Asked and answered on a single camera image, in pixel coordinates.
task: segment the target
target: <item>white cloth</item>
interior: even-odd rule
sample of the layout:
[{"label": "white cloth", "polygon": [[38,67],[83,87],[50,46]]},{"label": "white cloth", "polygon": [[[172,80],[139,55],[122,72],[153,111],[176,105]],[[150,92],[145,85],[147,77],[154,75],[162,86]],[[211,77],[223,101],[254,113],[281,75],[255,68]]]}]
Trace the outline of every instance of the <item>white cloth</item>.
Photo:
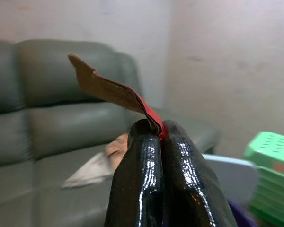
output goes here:
[{"label": "white cloth", "polygon": [[101,183],[112,175],[110,163],[104,153],[98,153],[78,169],[63,184],[62,188],[82,187]]}]

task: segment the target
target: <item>gray leather sofa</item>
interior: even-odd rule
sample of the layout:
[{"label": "gray leather sofa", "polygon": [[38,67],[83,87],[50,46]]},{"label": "gray leather sofa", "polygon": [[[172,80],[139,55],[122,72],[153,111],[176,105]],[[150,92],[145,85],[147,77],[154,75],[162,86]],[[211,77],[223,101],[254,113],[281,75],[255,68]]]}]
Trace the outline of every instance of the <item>gray leather sofa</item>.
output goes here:
[{"label": "gray leather sofa", "polygon": [[[101,227],[110,181],[61,184],[141,118],[80,91],[68,53],[141,93],[132,58],[89,42],[0,41],[0,227]],[[179,122],[203,151],[219,139],[211,125],[158,110]]]}]

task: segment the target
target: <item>cardboard strip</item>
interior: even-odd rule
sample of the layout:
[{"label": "cardboard strip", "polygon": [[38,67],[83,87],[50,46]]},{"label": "cardboard strip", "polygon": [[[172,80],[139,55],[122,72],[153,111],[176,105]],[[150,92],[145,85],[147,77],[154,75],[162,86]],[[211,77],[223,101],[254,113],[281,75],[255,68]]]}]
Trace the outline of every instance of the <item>cardboard strip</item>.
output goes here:
[{"label": "cardboard strip", "polygon": [[80,88],[94,97],[117,104],[123,108],[144,114],[160,139],[164,138],[164,127],[158,114],[142,97],[130,87],[100,76],[96,69],[74,54],[68,55],[77,74]]}]

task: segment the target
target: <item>sofa backrest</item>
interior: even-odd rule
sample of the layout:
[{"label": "sofa backrest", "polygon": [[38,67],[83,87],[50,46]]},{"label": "sofa backrest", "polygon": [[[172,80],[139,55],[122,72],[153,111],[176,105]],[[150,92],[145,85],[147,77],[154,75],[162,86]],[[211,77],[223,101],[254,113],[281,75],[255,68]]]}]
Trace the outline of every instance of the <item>sofa backrest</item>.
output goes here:
[{"label": "sofa backrest", "polygon": [[0,165],[104,144],[125,132],[125,109],[80,91],[68,53],[141,92],[133,60],[106,45],[0,41]]}]

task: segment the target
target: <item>wall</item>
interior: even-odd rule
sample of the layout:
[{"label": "wall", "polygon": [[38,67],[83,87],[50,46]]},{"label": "wall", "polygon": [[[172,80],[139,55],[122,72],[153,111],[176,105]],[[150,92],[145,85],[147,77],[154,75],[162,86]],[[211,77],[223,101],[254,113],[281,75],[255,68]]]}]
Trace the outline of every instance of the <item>wall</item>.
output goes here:
[{"label": "wall", "polygon": [[221,128],[220,154],[284,134],[284,1],[173,1],[166,93],[170,109]]},{"label": "wall", "polygon": [[0,0],[0,39],[100,41],[139,64],[146,100],[162,106],[170,0]]}]

